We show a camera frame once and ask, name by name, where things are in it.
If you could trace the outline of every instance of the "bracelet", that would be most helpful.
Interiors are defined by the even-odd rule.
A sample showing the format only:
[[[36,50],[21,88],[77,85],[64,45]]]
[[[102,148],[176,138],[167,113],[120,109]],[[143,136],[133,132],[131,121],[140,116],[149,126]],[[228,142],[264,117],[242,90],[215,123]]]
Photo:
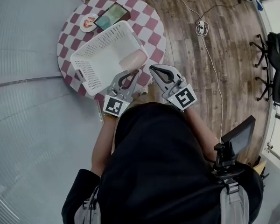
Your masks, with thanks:
[[[111,119],[117,119],[117,118],[118,118],[117,116],[111,115],[111,114],[108,114],[108,113],[104,113],[103,115],[104,115],[105,117],[109,117],[109,118],[111,118]]]

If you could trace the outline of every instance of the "red and white checkered tablecloth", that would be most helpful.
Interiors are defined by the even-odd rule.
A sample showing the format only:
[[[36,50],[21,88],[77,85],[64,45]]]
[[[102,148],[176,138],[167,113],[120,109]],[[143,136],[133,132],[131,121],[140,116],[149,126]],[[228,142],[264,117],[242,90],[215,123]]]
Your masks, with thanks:
[[[141,40],[149,56],[146,65],[141,68],[143,72],[138,80],[136,91],[151,82],[152,76],[149,67],[163,62],[166,49],[163,23],[157,12],[142,0],[90,0],[88,3],[77,7],[63,25],[59,35],[57,44],[58,65],[67,85],[79,94],[99,101],[104,100],[104,95],[98,93],[93,97],[87,94],[70,63],[70,56],[91,38],[102,32],[100,28],[89,33],[82,32],[79,24],[84,15],[95,13],[100,16],[114,2],[123,5],[130,11],[131,19],[128,20],[128,23]]]

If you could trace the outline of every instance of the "plastic basket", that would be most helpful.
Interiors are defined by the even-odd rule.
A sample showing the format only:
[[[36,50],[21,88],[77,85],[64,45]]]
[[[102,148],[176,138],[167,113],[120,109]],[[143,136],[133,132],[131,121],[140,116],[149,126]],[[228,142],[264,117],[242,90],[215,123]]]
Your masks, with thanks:
[[[119,62],[139,49],[147,55],[130,25],[120,21],[84,44],[70,61],[87,93],[94,96],[123,72]]]

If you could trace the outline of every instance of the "black chair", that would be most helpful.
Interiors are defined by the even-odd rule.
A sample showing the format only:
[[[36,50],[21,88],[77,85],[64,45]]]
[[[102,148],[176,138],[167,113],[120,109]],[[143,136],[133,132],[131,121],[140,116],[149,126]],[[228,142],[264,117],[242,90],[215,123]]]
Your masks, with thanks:
[[[260,101],[264,94],[269,91],[270,88],[272,88],[273,92],[273,101],[274,101],[274,106],[279,106],[280,107],[280,71],[277,70],[275,75],[274,75],[274,80],[273,82],[265,82],[263,79],[261,79],[260,77],[256,77],[256,80],[261,80],[262,83],[264,83],[266,85],[266,89],[265,91],[262,93],[260,98],[257,98],[257,101]]]
[[[270,34],[267,35],[266,43],[263,42],[260,34],[258,34],[257,37],[260,38],[261,46],[259,46],[255,42],[250,42],[250,46],[255,45],[262,52],[261,58],[258,64],[255,64],[255,67],[258,67],[261,64],[263,58],[266,58],[267,56],[271,66],[273,66],[275,70],[280,71],[280,33],[277,34],[270,32]]]

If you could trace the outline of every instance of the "plate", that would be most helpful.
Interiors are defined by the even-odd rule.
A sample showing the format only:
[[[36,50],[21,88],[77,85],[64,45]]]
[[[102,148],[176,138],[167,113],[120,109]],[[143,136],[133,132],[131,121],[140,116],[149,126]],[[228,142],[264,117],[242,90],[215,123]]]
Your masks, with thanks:
[[[91,32],[95,28],[97,28],[97,25],[95,25],[93,22],[98,18],[97,14],[89,13],[85,15],[82,20],[80,21],[80,29],[83,32]]]

